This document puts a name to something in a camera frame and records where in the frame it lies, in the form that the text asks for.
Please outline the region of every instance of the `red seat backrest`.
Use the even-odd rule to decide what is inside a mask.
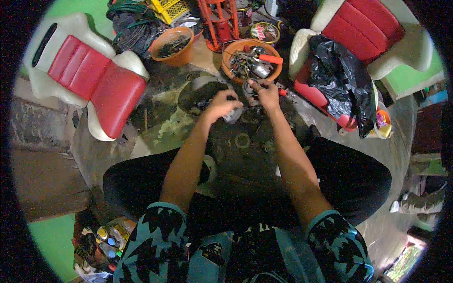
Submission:
[[[400,41],[405,31],[379,0],[346,0],[322,34],[367,65]]]
[[[90,100],[111,60],[73,35],[69,35],[55,56],[49,76],[75,94]]]

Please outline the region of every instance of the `person's right hand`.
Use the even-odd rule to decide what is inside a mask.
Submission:
[[[252,80],[248,81],[250,86],[258,93],[260,103],[264,109],[268,112],[273,109],[280,109],[278,87],[267,80],[258,80],[258,82],[259,83]]]

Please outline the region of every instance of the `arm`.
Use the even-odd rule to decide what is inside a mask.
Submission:
[[[268,88],[256,83],[252,83],[252,87],[258,91],[260,103],[272,123],[280,172],[299,220],[306,227],[315,216],[332,206],[322,195],[316,172],[280,109],[277,86],[262,83]]]
[[[233,96],[236,100],[229,101],[227,96]],[[202,113],[167,171],[160,201],[173,203],[182,211],[188,211],[200,176],[211,125],[234,108],[242,107],[237,98],[237,94],[232,90],[220,91]]]

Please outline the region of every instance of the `round tin can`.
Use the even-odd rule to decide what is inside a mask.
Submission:
[[[250,29],[250,34],[252,38],[261,40],[264,43],[275,46],[280,40],[280,31],[273,24],[269,23],[256,23]]]
[[[237,23],[240,27],[248,27],[252,24],[252,6],[237,9]]]

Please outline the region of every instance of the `black bag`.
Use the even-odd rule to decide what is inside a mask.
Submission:
[[[309,45],[313,59],[308,84],[326,96],[329,114],[355,118],[359,136],[366,137],[376,122],[376,101],[365,66],[342,44],[321,34],[312,36]]]

